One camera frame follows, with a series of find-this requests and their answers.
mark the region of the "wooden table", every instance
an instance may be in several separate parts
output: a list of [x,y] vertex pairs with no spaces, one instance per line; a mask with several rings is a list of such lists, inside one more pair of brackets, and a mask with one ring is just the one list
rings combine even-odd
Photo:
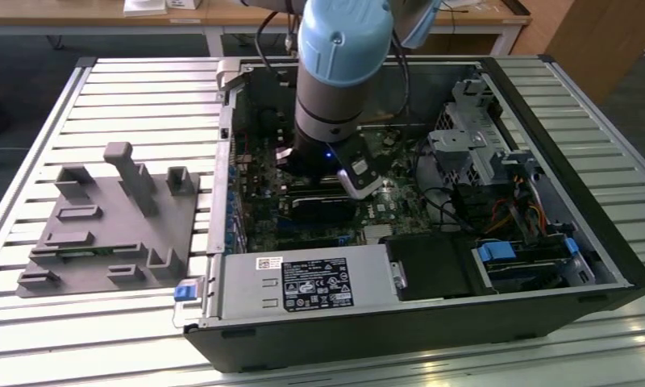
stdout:
[[[124,17],[123,0],[0,0],[0,35],[143,35],[201,34],[211,56],[224,56],[221,36],[255,33],[268,11],[232,0],[203,0],[197,10],[168,10],[167,15]],[[517,16],[501,0],[441,12],[432,34],[497,35],[493,55],[505,55],[531,17]],[[281,15],[264,33],[287,32]]]
[[125,18],[124,0],[0,0],[0,35],[205,35],[208,2]]
[[[432,34],[484,34],[497,35],[492,55],[509,54],[520,29],[531,22],[529,16],[515,15],[501,0],[485,0],[480,6],[460,7],[468,13],[437,13]],[[208,5],[208,47],[212,56],[224,56],[221,36],[253,34],[269,11],[253,6],[243,6],[232,0],[211,0]],[[264,33],[287,33],[287,16],[277,15]]]

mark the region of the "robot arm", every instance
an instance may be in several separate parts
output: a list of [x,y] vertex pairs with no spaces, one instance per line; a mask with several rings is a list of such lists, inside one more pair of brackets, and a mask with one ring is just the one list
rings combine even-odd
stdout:
[[441,0],[241,0],[297,13],[296,135],[281,164],[321,177],[336,173],[352,198],[381,186],[381,167],[357,133],[359,117],[392,46],[419,47]]
[[[257,6],[283,14],[303,15],[308,0],[232,0],[244,6]],[[405,48],[417,48],[425,41],[443,0],[380,0],[393,16],[393,28]]]

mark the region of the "white table leg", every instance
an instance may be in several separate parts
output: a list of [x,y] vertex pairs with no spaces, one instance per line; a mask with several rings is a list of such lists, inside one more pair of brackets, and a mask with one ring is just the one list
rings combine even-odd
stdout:
[[205,27],[205,41],[208,42],[208,51],[211,56],[225,56],[223,48],[223,27]]
[[503,33],[499,35],[495,45],[492,46],[491,55],[503,56],[508,55],[512,51],[512,47],[516,43],[516,38],[519,37],[521,25],[513,25],[504,27]]

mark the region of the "sticker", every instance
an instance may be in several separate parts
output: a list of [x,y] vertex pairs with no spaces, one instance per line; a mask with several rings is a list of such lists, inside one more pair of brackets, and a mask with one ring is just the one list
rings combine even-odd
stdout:
[[200,24],[201,19],[171,19],[169,22],[181,24]]
[[269,268],[281,267],[280,256],[267,256],[256,259],[256,270],[268,270]]
[[281,257],[277,259],[281,266],[284,309],[288,312],[353,306],[347,258],[299,262],[281,262]]

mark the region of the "motherboard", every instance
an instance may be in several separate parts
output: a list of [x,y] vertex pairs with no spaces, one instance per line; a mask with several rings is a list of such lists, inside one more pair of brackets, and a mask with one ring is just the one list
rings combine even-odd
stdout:
[[[415,188],[412,156],[400,154],[383,187],[363,201],[348,197],[336,176],[312,181],[276,166],[276,135],[244,134],[236,141],[236,167],[249,252],[379,243],[384,236],[429,231],[433,221]],[[373,128],[364,138],[375,155],[397,148],[396,131]]]

